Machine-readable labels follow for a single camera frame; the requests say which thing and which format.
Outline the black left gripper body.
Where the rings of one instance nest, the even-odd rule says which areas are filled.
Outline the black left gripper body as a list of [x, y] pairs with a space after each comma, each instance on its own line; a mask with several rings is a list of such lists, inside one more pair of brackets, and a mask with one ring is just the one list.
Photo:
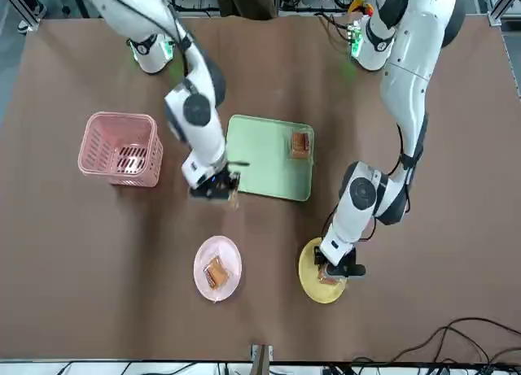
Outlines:
[[341, 258], [338, 265], [333, 265], [319, 250], [319, 247], [315, 246], [313, 262], [317, 265], [319, 277], [349, 277], [349, 270], [357, 264], [357, 249], [353, 248]]

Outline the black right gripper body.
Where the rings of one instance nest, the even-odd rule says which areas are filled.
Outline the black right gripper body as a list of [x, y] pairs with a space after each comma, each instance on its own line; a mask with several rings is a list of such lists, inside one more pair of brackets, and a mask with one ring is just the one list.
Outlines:
[[216, 176], [216, 188], [218, 197], [231, 197], [239, 188], [240, 172], [223, 170]]

